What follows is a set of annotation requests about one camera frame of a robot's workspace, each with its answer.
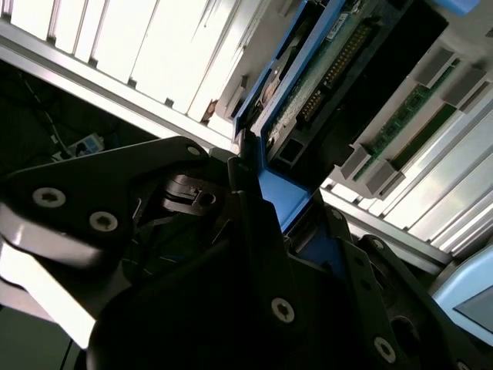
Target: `cable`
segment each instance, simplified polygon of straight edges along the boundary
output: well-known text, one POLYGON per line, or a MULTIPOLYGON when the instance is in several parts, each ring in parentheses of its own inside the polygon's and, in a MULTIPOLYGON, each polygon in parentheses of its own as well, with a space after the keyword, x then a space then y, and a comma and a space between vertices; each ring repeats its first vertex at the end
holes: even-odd
MULTIPOLYGON (((136 265, 136 266, 139 266, 139 264, 138 264, 137 262, 132 261, 132 260, 129 260, 128 258, 122 258, 122 262, 129 262, 130 264, 134 264, 134 265, 136 265)), ((152 272, 150 272, 149 270, 147 270, 147 269, 145 269, 145 268, 143 269, 143 271, 144 271, 146 274, 149 274, 149 275, 151 275, 151 276, 153 275, 153 273, 152 273, 152 272)))
POLYGON ((63 356, 62 364, 60 365, 59 370, 63 370, 63 368, 65 367, 65 363, 67 362, 67 357, 69 356, 70 348, 72 347, 73 342, 74 341, 72 339, 70 339, 69 346, 67 347, 67 350, 65 351, 65 355, 63 356))
POLYGON ((164 261, 169 261, 169 262, 176 263, 176 261, 175 261, 175 260, 172 260, 171 258, 167 258, 167 257, 163 257, 163 256, 159 256, 159 259, 160 259, 160 260, 164 260, 164 261))
MULTIPOLYGON (((22 74, 22 72, 19 73, 19 76, 20 76, 22 82, 24 83, 25 87, 29 90, 29 92, 31 93, 32 97, 35 99, 35 101, 40 106, 42 106, 43 105, 42 101, 36 95, 36 93, 34 92, 34 90, 31 87, 31 85, 29 85, 29 82, 26 81, 26 79, 24 78, 24 75, 22 74)), ((58 130, 55 127, 55 123, 53 122, 53 118, 51 117, 51 115, 48 113, 48 111, 46 109, 42 109, 42 112, 45 114, 45 117, 48 120, 49 125, 51 126, 51 128, 53 130, 53 134, 55 135, 55 138, 58 140, 58 142, 59 142, 60 146, 62 147, 63 151, 66 152, 70 157, 72 157, 73 156, 72 153, 70 152, 69 148, 63 143, 63 140, 60 137, 59 132, 58 132, 58 130)))

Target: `bright light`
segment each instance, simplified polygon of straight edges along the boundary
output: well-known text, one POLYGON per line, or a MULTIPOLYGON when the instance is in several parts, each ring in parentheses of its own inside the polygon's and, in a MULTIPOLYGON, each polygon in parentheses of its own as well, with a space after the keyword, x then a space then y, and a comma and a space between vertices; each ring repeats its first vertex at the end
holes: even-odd
POLYGON ((64 52, 73 53, 84 2, 85 0, 60 0, 55 27, 55 45, 64 52))
POLYGON ((207 125, 210 129, 220 133, 221 135, 233 138, 233 124, 231 122, 222 119, 218 115, 214 114, 207 125))
POLYGON ((458 232, 454 234, 453 237, 448 239, 445 243, 443 243, 440 246, 440 249, 442 251, 446 252, 452 252, 454 253, 459 247, 462 247, 463 244, 455 245, 454 243, 457 242, 457 240, 464 235, 464 233, 469 232, 471 233, 472 230, 474 230, 473 226, 479 222, 483 217, 487 216, 488 214, 493 215, 493 204, 490 204, 488 207, 486 207, 480 214, 478 214, 476 217, 474 217, 472 220, 467 222, 458 232))
POLYGON ((201 22, 191 44, 180 56, 180 68, 170 76, 174 88, 170 99, 177 111, 186 113, 190 108, 235 5, 236 0, 215 2, 210 17, 201 22))
POLYGON ((156 0, 109 2, 94 55, 99 70, 128 82, 155 4, 156 0))
POLYGON ((206 0, 161 0, 137 59, 132 78, 137 89, 164 103, 184 82, 173 78, 183 68, 183 53, 199 24, 206 0))
POLYGON ((33 256, 2 241, 0 275, 23 287, 80 348, 89 346, 96 320, 33 256))
POLYGON ((210 101, 220 97, 225 82, 227 82, 243 55, 248 35, 253 33, 252 29, 257 25, 256 20, 263 14, 267 3, 267 1, 263 0, 240 3, 223 44, 189 109, 188 115, 193 119, 199 121, 210 101))
POLYGON ((46 40, 52 8, 53 0, 15 0, 11 23, 46 40))
POLYGON ((105 0, 89 0, 86 13, 82 20, 80 38, 75 46, 75 56, 83 62, 89 61, 91 56, 92 44, 98 32, 99 20, 101 19, 102 9, 105 0))

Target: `electronic component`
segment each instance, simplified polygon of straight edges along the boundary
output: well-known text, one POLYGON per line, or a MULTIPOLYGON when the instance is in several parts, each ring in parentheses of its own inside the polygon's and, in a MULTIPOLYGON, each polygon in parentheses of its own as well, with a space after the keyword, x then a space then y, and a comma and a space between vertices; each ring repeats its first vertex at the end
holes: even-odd
MULTIPOLYGON (((400 10, 388 2, 366 1, 356 14, 341 18, 342 10, 337 19, 343 22, 335 23, 337 33, 322 42, 266 131, 268 165, 308 188, 347 160, 349 144, 447 25, 419 1, 400 10), (423 19, 419 29, 416 18, 423 19)), ((426 100, 423 94, 425 90, 410 96, 398 119, 409 122, 426 100)), ((398 133, 394 124, 386 129, 386 136, 398 133)), ((380 138, 375 146, 384 146, 386 139, 380 138)))
POLYGON ((459 64, 460 59, 456 59, 443 72, 440 78, 429 89, 428 87, 416 86, 406 100, 399 106, 395 114, 384 124, 381 131, 375 138, 366 145, 371 158, 364 166, 354 175, 353 180, 357 181, 365 171, 374 163, 374 161, 387 148, 391 141, 406 127, 407 124, 414 118, 416 113, 427 103, 435 91, 442 85, 443 82, 452 74, 455 67, 459 64))
MULTIPOLYGON (((77 156, 87 156, 88 154, 94 154, 102 152, 105 149, 105 144, 101 136, 97 133, 92 133, 89 136, 86 136, 84 139, 79 140, 76 143, 73 143, 68 147, 69 152, 72 154, 72 157, 77 156)), ((57 152, 53 154, 53 157, 57 160, 67 160, 69 158, 65 158, 62 152, 57 152)))

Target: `blue plastic panel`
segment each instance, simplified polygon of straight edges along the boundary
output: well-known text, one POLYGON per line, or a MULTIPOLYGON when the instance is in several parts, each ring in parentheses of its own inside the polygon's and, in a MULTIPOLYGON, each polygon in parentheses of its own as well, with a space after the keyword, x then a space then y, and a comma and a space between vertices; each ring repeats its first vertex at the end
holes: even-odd
POLYGON ((479 0, 434 0, 437 4, 447 8, 457 15, 468 14, 479 4, 479 0))
MULTIPOLYGON (((290 67, 282 83, 277 89, 276 94, 271 99, 271 101, 255 123, 254 126, 256 127, 256 129, 252 129, 252 131, 257 134, 260 140, 259 181, 260 187, 262 189, 263 198, 270 201, 276 208, 277 218, 279 220, 282 231, 285 231, 289 227, 290 223, 296 218, 299 212, 301 212, 304 206, 308 203, 308 201, 310 200, 311 191, 308 189, 304 189, 303 187, 299 187, 292 181, 286 179, 285 177, 268 168, 264 146, 265 132, 269 128, 269 125, 273 122, 275 114, 282 106, 284 100, 288 97, 291 89, 296 84, 305 66, 308 64, 311 57, 317 51, 317 48, 324 40, 326 34, 330 31, 332 25, 337 20, 337 17, 344 3, 345 0, 330 0, 330 2, 327 4, 327 7, 324 9, 320 18, 318 19, 317 24, 314 26, 314 29, 308 36, 306 42, 304 43, 297 57, 293 61, 292 66, 290 67)), ((284 36, 283 41, 280 43, 280 46, 277 49, 273 60, 269 63, 268 66, 266 66, 265 70, 262 71, 258 80, 255 82, 252 91, 246 98, 245 103, 242 105, 240 111, 236 115, 236 119, 234 122, 236 135, 240 131, 240 117, 245 113, 246 108, 251 103, 255 103, 253 101, 253 97, 255 96, 256 91, 258 89, 262 89, 263 84, 272 68, 273 62, 277 57, 280 56, 279 54, 281 49, 283 49, 283 47, 285 46, 290 33, 294 30, 294 26, 296 25, 298 19, 302 16, 303 10, 305 9, 306 5, 307 0, 301 3, 291 23, 291 27, 284 36)))

